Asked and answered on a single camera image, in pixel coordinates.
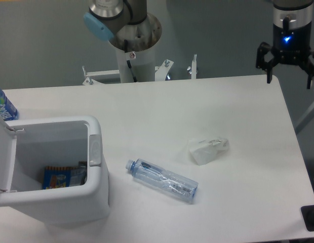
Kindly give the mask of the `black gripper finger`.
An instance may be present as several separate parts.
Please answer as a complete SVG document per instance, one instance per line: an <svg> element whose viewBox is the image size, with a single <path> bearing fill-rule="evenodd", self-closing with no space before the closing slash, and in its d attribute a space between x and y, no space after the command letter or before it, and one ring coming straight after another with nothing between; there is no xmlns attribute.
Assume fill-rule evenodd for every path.
<svg viewBox="0 0 314 243"><path fill-rule="evenodd" d="M256 68L262 69L266 72L266 82L268 84L272 81L272 69L276 66L276 57L273 56L269 61L265 60L265 56L271 53L272 54L272 46L270 46L266 42L262 42L257 48L257 56L256 56Z"/></svg>
<svg viewBox="0 0 314 243"><path fill-rule="evenodd" d="M307 73L307 89L310 89L312 78L314 77L314 64L311 62L310 56L314 58L314 50L309 50L300 63L301 69Z"/></svg>

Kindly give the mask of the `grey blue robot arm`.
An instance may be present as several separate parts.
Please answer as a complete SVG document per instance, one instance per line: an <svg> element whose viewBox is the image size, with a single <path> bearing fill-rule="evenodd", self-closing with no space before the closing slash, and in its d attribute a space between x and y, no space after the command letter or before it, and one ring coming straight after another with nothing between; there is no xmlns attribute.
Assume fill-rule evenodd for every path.
<svg viewBox="0 0 314 243"><path fill-rule="evenodd" d="M261 43L256 68L266 72L267 82L278 64L299 66L314 78L314 50L310 48L313 1L273 2L273 43ZM87 29L115 49L123 83L165 80L172 62L159 69L154 47L162 35L159 20L147 11L146 1L89 1L83 16Z"/></svg>

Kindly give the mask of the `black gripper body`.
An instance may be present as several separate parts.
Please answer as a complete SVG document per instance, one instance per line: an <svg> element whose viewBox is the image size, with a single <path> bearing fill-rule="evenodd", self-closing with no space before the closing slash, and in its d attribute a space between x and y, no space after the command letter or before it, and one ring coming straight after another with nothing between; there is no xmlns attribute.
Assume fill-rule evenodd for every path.
<svg viewBox="0 0 314 243"><path fill-rule="evenodd" d="M273 25L271 66L277 64L312 66L309 59L311 25L312 23L309 23L288 31Z"/></svg>

